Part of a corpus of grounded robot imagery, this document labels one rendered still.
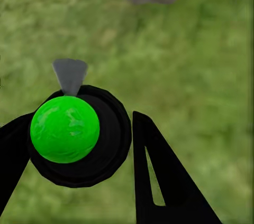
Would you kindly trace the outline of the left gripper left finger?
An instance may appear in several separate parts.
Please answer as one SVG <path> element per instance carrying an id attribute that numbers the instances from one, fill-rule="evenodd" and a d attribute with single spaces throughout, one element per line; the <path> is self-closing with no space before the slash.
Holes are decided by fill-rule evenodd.
<path id="1" fill-rule="evenodd" d="M 0 216 L 30 160 L 27 136 L 34 114 L 18 117 L 0 128 Z"/>

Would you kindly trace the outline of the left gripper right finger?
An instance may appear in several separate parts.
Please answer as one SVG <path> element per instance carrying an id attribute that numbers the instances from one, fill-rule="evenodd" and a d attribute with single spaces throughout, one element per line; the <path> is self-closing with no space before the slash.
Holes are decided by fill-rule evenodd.
<path id="1" fill-rule="evenodd" d="M 137 224 L 222 224 L 152 119 L 133 111 Z M 165 206 L 153 202 L 147 147 Z"/>

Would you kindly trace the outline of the pesticide atomizer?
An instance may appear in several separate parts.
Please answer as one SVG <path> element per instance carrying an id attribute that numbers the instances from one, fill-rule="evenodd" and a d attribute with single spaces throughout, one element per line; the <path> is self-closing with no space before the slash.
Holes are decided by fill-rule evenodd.
<path id="1" fill-rule="evenodd" d="M 82 85 L 87 63 L 64 58 L 52 67 L 61 90 L 43 102 L 28 126 L 30 159 L 56 185 L 91 188 L 128 159 L 131 120 L 108 90 Z"/>

